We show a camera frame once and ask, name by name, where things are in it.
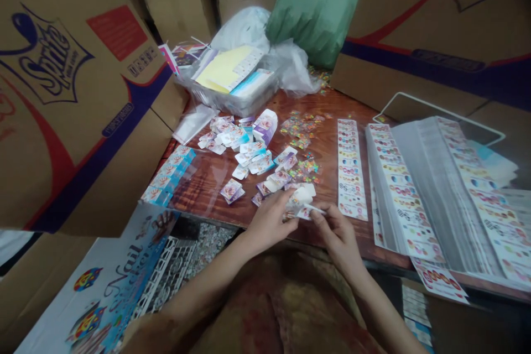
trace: tiled floor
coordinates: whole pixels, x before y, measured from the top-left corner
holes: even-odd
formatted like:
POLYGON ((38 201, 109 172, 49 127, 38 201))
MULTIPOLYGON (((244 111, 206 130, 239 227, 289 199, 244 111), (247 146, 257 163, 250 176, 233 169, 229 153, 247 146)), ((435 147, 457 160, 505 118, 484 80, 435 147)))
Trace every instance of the tiled floor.
POLYGON ((199 271, 203 270, 216 255, 221 252, 225 243, 234 236, 235 230, 217 227, 207 223, 201 223, 199 241, 196 250, 190 260, 190 264, 183 278, 183 286, 199 271))

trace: wooden table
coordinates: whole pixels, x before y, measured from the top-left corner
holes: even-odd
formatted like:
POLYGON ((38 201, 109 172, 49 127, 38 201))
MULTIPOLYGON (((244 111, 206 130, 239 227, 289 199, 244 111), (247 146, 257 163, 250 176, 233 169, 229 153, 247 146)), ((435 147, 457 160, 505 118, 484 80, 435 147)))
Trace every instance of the wooden table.
MULTIPOLYGON (((316 137, 312 139, 307 150, 300 150, 299 153, 304 154, 310 151, 324 170, 324 173, 320 176, 322 183, 315 184, 317 193, 315 200, 329 201, 334 204, 337 204, 337 119, 352 118, 356 120, 360 134, 363 179, 367 195, 369 222, 349 217, 348 220, 353 223, 356 230, 361 256, 366 261, 375 262, 376 265, 392 267, 398 273, 404 270, 413 270, 413 265, 407 256, 382 249, 374 244, 365 126, 368 123, 373 123, 372 118, 377 112, 331 89, 327 89, 325 95, 318 93, 297 99, 290 98, 283 90, 279 90, 269 101, 267 107, 276 112, 279 126, 289 118, 289 113, 292 110, 299 111, 301 115, 304 113, 320 115, 330 113, 333 115, 333 119, 323 121, 315 130, 316 137)), ((289 136, 280 134, 278 130, 268 146, 274 157, 290 141, 289 136)), ((188 143, 188 146, 194 148, 197 152, 196 160, 192 163, 192 169, 197 168, 197 170, 190 179, 182 180, 174 193, 170 206, 192 218, 246 228, 251 223, 257 209, 251 202, 251 198, 258 192, 256 184, 265 181, 269 173, 260 176, 249 174, 246 179, 241 181, 245 195, 229 206, 219 192, 228 180, 232 178, 232 172, 238 165, 234 158, 236 153, 230 148, 222 155, 199 149, 197 146, 199 137, 208 131, 210 131, 209 127, 205 127, 201 133, 197 134, 188 143)), ((160 165, 177 145, 178 143, 175 140, 170 142, 160 165)), ((299 228, 290 235, 290 238, 319 247, 324 246, 318 230, 311 222, 305 220, 299 223, 299 228)), ((461 284, 470 288, 493 292, 500 296, 531 303, 531 294, 469 277, 468 275, 454 273, 454 276, 461 284)))

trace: blue stripe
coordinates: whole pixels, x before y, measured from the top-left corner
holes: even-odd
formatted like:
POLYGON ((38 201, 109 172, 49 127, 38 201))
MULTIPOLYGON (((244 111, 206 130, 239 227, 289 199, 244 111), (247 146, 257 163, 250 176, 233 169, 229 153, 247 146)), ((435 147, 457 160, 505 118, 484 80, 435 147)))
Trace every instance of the blue stripe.
POLYGON ((61 228, 79 201, 85 196, 92 184, 94 184, 104 168, 148 112, 172 75, 173 72, 170 66, 166 64, 166 67, 149 86, 138 86, 126 80, 131 92, 131 102, 134 105, 133 112, 128 115, 113 135, 104 141, 98 151, 63 188, 61 193, 36 220, 32 230, 54 233, 61 228))
POLYGON ((531 59, 529 58, 468 72, 351 41, 345 41, 341 52, 489 100, 531 111, 531 59))

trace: plastic bag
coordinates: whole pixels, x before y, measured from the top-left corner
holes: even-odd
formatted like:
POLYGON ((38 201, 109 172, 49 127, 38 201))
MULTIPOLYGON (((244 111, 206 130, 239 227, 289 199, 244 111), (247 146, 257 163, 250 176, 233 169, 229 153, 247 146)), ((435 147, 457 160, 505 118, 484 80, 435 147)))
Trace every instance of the plastic bag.
POLYGON ((293 43, 293 39, 272 46, 263 61, 266 67, 284 65, 285 69, 280 75, 280 87, 290 97, 299 98, 307 94, 315 94, 321 87, 320 83, 312 79, 308 73, 306 52, 293 43))
POLYGON ((293 38, 310 63, 333 69, 358 0, 277 0, 265 33, 271 45, 293 38))
POLYGON ((250 45, 269 52, 266 24, 271 12, 262 7, 247 7, 240 10, 214 36, 210 47, 227 51, 243 45, 250 45))

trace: plastic container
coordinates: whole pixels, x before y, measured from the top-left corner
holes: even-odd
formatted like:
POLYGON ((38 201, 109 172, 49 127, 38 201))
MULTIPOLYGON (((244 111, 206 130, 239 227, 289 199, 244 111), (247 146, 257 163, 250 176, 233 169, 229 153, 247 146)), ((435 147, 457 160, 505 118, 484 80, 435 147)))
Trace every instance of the plastic container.
POLYGON ((199 60, 194 62, 190 68, 183 70, 179 76, 176 76, 175 81, 185 86, 195 100, 202 102, 206 106, 245 118, 258 114, 279 88, 279 77, 282 74, 283 67, 271 62, 268 57, 270 56, 265 55, 262 57, 257 69, 264 68, 271 71, 272 74, 253 91, 252 96, 239 97, 221 93, 203 87, 195 80, 192 80, 191 77, 199 67, 199 60))

